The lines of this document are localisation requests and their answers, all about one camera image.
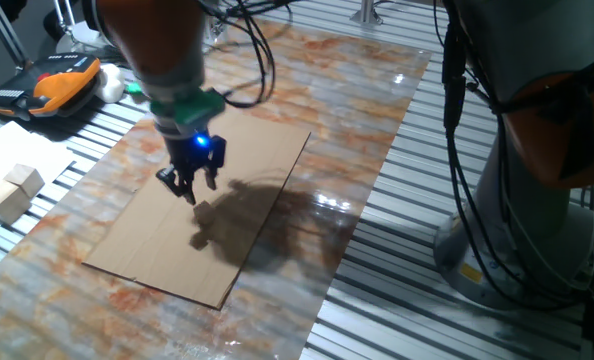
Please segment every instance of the cable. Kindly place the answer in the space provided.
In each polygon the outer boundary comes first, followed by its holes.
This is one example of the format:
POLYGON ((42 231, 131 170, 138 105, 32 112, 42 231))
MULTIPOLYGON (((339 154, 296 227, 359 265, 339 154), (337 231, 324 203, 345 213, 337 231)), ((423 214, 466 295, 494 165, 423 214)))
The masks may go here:
MULTIPOLYGON (((223 24, 230 25, 240 31, 243 31, 250 37, 250 43, 246 43, 244 45, 251 45, 253 47, 255 56, 257 58, 257 63, 259 64, 260 76, 257 80, 248 81, 244 84, 240 84, 222 93, 222 97, 227 104, 237 108, 247 109, 257 106, 267 101, 271 97, 275 89, 276 83, 275 59, 270 49, 270 45, 268 44, 268 40, 266 39, 265 35, 255 22, 255 20, 253 19, 253 16, 265 13, 267 11, 275 10, 281 7, 285 7, 290 16, 289 21, 292 22, 292 11, 290 9, 289 4, 295 1, 297 0, 275 0, 256 2, 250 2, 248 0, 237 0, 237 4, 223 2, 226 5, 228 5, 228 7, 222 10, 217 7, 213 7, 211 5, 206 4, 203 0, 199 0, 201 9, 207 15, 215 17, 223 24), (242 19, 244 21, 244 26, 236 24, 234 21, 231 21, 231 19, 242 19), (232 100, 230 98, 236 91, 253 86, 255 83, 258 83, 260 87, 259 93, 257 94, 255 100, 250 102, 242 102, 232 100)), ((226 43, 221 45, 220 47, 213 47, 213 49, 233 45, 241 46, 242 44, 226 43)))
POLYGON ((441 47, 444 47, 444 40, 441 39, 441 35, 439 35, 439 22, 437 21, 437 0, 433 0, 433 18, 435 18, 435 34, 437 34, 437 39, 441 44, 441 47))

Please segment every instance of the cardboard sheet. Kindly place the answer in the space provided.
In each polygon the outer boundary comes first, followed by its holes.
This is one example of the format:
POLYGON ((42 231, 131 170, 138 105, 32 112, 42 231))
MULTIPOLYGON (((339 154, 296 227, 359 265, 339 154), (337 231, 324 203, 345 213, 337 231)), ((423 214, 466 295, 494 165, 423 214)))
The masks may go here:
POLYGON ((197 202, 214 211, 210 224, 200 225, 193 206, 153 175, 85 264, 221 307, 309 133, 228 110, 210 132, 228 142, 217 190, 203 170, 193 184, 197 202))

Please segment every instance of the blue light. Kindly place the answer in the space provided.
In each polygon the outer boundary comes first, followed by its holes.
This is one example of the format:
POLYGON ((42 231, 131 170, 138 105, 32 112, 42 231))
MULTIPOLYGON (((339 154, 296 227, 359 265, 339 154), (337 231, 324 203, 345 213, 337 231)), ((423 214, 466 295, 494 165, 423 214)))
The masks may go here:
POLYGON ((206 137, 198 135, 196 140, 200 146, 208 146, 208 139, 206 137))

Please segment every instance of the marble surface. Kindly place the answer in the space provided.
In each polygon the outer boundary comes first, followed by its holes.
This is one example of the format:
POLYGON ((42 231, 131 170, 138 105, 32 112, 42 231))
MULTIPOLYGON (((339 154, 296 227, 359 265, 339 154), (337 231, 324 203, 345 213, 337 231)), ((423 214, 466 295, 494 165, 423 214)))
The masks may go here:
MULTIPOLYGON (((165 154, 145 119, 0 263, 0 358, 299 358, 430 53, 261 25, 277 88, 247 112, 312 134, 221 311, 81 265, 165 154)), ((206 78, 225 90, 255 61, 213 51, 206 78)))

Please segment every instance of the white paper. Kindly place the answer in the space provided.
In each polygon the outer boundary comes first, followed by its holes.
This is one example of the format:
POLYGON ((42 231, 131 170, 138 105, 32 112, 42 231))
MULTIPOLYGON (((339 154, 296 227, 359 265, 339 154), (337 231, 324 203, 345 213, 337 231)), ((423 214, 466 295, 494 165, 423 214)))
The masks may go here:
POLYGON ((0 181, 15 164, 28 165, 37 169, 48 184, 73 161, 73 154, 66 146, 31 134, 15 122, 0 128, 0 181))

